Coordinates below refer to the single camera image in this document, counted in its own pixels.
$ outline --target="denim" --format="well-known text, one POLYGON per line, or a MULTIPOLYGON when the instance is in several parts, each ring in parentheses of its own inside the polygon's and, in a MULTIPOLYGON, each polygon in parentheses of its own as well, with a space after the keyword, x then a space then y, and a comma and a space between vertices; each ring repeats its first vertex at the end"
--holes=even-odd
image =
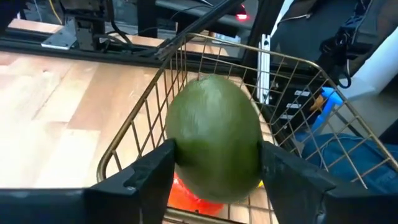
MULTIPOLYGON (((351 136, 349 134, 339 134, 337 136, 343 147, 346 149, 346 152, 363 140, 363 138, 351 136)), ((314 141, 309 141, 306 143, 302 152, 302 157, 306 159, 309 155, 316 151, 317 147, 315 146, 315 143, 319 147, 331 138, 333 138, 333 140, 320 149, 321 155, 325 161, 324 164, 320 159, 319 153, 315 153, 307 160, 321 169, 324 169, 325 166, 329 166, 331 163, 344 155, 344 152, 334 134, 322 134, 315 137, 314 141)), ((398 160, 398 146, 385 145, 385 147, 392 154, 392 156, 398 160)), ((374 141, 367 140, 359 145, 356 149, 351 151, 349 153, 349 158, 352 160, 359 174, 363 174, 372 167, 384 161, 386 156, 380 149, 378 149, 374 141)), ((342 158, 339 162, 328 169, 329 173, 346 181, 352 181, 357 178, 353 166, 347 157, 342 158)), ((398 175, 388 162, 366 174, 363 177, 363 180, 367 188, 375 193, 398 193, 398 175)))

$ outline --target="wire basket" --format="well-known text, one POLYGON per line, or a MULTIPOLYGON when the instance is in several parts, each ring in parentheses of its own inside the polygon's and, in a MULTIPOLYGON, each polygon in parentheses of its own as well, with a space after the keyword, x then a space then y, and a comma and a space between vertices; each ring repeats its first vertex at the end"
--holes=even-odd
MULTIPOLYGON (((377 188, 377 185, 369 186, 375 170, 385 170, 386 167, 392 172, 398 170, 398 163, 391 152, 381 144, 328 75, 314 63, 200 34, 189 35, 206 39, 199 70, 187 71, 189 46, 182 40, 179 50, 170 55, 139 97, 101 158, 98 182, 121 171, 167 139, 164 123, 170 102, 189 80, 198 75, 209 75, 209 71, 205 73, 201 68, 210 61, 216 64, 212 71, 214 74, 217 74, 218 67, 228 66, 229 73, 225 78, 247 93, 258 112, 265 141, 366 188, 377 188), (212 46, 215 56, 209 57, 205 49, 215 40, 221 45, 212 46), (223 45, 269 54, 281 63, 277 69, 268 72, 226 62, 221 59, 225 53, 223 45), (289 72, 284 69, 285 62, 294 65, 289 72), (234 73, 236 68, 243 73, 234 73), (311 71, 312 75, 298 74, 303 68, 311 71), (257 83, 244 83, 246 75, 253 72, 259 74, 257 83), (338 154, 328 153, 329 148, 336 147, 342 149, 338 154), (375 150, 380 158, 361 164, 361 160, 366 158, 361 157, 364 153, 356 151, 365 150, 362 147, 375 150)), ((244 202, 224 206, 218 217, 168 208, 165 220, 166 223, 278 223, 264 187, 259 187, 244 202)))

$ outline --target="avocado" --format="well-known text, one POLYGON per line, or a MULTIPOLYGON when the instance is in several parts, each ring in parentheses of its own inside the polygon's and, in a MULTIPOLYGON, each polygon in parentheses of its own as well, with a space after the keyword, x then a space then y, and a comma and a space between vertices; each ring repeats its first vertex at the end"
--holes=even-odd
POLYGON ((248 96, 219 75, 192 80, 167 111, 166 134, 175 139, 175 171, 197 197, 232 203, 260 182, 262 141, 248 96))

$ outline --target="wooden surface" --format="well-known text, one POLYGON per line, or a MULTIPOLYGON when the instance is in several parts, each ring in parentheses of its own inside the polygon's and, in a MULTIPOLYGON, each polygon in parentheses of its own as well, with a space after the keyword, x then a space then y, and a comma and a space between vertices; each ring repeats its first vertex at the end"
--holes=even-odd
MULTIPOLYGON (((11 26, 43 32, 60 28, 19 20, 11 26)), ((145 37, 131 39, 148 45, 161 41, 145 37)), ((187 48, 203 51, 198 44, 187 48)), ((206 51, 219 52, 214 48, 206 51)), ((156 71, 155 68, 0 52, 0 187, 64 188, 95 184, 98 161, 156 71)), ((159 80, 160 101, 164 101, 173 75, 167 72, 165 79, 159 80)), ((147 102, 153 122, 159 111, 155 91, 147 102)), ((165 112, 166 107, 161 112, 162 120, 165 112)), ((134 120, 140 147, 149 132, 146 114, 143 107, 134 120)), ((156 141, 161 137, 159 123, 153 130, 156 141)), ((267 126, 263 128, 267 135, 267 126)), ((144 153, 152 148, 152 141, 148 140, 144 153)), ((118 154, 123 167, 136 159, 138 153, 132 131, 126 134, 118 154)), ((113 160, 108 168, 108 175, 117 172, 113 160)), ((242 206, 231 206, 230 218, 243 223, 276 223, 275 218, 270 221, 267 212, 252 208, 249 213, 249 201, 255 207, 269 207, 265 190, 258 189, 242 206)), ((227 206, 220 216, 228 217, 227 206)))

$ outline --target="red light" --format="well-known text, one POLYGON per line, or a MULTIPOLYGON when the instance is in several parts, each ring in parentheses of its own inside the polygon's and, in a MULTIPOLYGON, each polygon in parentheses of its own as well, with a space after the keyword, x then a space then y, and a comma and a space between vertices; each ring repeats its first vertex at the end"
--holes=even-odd
POLYGON ((248 15, 245 14, 238 14, 236 15, 237 20, 239 21, 245 21, 246 19, 248 19, 248 15))

